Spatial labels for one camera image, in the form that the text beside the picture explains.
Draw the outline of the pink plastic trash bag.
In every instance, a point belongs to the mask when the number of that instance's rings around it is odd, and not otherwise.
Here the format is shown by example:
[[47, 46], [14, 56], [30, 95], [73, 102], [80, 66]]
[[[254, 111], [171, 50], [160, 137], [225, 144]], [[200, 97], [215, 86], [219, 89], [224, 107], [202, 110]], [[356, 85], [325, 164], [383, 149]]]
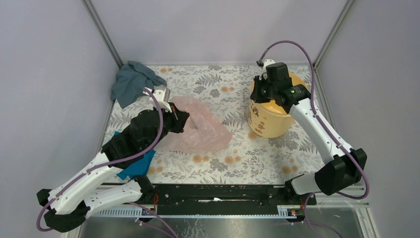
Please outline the pink plastic trash bag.
[[155, 151], [191, 154], [217, 152], [231, 141], [232, 133], [210, 111], [206, 103], [186, 96], [174, 96], [170, 101], [190, 116], [183, 127], [184, 131], [168, 133], [155, 146]]

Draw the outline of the yellow trash bin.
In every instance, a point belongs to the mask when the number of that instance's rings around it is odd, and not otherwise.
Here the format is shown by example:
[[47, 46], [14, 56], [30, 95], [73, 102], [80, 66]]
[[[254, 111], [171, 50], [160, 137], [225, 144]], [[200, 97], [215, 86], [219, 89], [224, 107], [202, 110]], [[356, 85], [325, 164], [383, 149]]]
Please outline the yellow trash bin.
[[274, 100], [259, 104], [250, 99], [245, 113], [251, 130], [265, 138], [282, 136], [295, 122]]

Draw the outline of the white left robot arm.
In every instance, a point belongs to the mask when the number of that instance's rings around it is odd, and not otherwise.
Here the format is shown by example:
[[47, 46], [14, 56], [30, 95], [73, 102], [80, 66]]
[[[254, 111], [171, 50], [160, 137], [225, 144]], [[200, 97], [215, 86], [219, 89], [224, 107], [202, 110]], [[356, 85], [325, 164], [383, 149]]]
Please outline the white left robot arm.
[[37, 217], [37, 229], [61, 233], [82, 225], [94, 213], [115, 205], [152, 201], [154, 187], [145, 175], [134, 176], [128, 183], [97, 192], [108, 178], [130, 165], [144, 160], [170, 132], [183, 133], [190, 114], [169, 103], [170, 111], [154, 108], [132, 118], [122, 132], [114, 135], [80, 172], [56, 189], [41, 189], [37, 199], [42, 209]]

